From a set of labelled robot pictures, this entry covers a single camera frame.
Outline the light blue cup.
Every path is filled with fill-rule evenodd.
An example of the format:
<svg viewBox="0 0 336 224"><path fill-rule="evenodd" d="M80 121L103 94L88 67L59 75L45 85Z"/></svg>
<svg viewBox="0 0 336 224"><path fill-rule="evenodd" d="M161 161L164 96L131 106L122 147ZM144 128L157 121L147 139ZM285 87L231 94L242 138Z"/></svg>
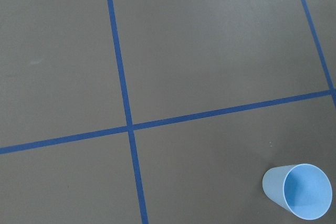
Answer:
<svg viewBox="0 0 336 224"><path fill-rule="evenodd" d="M322 217L332 203L327 175L311 164L271 168L263 176L262 188L270 200L304 220Z"/></svg>

